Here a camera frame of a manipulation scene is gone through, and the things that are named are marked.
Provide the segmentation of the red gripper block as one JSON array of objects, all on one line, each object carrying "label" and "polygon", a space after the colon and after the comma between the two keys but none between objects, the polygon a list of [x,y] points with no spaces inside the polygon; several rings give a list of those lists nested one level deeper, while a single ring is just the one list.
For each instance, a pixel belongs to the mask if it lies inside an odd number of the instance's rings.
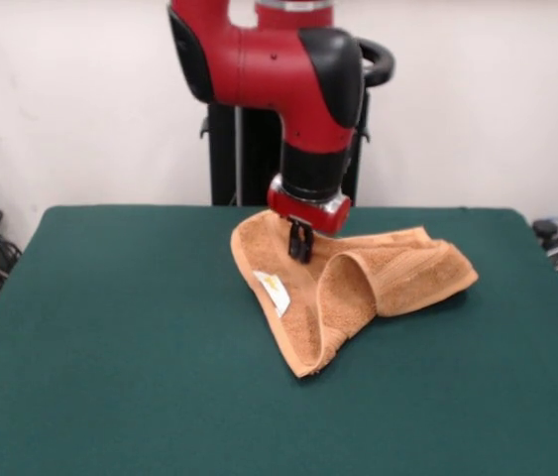
[{"label": "red gripper block", "polygon": [[311,261],[313,230],[327,235],[340,232],[349,216],[351,204],[351,199],[341,190],[323,202],[295,198],[282,186],[282,176],[275,176],[268,190],[269,208],[288,219],[290,224],[288,255],[301,263]]}]

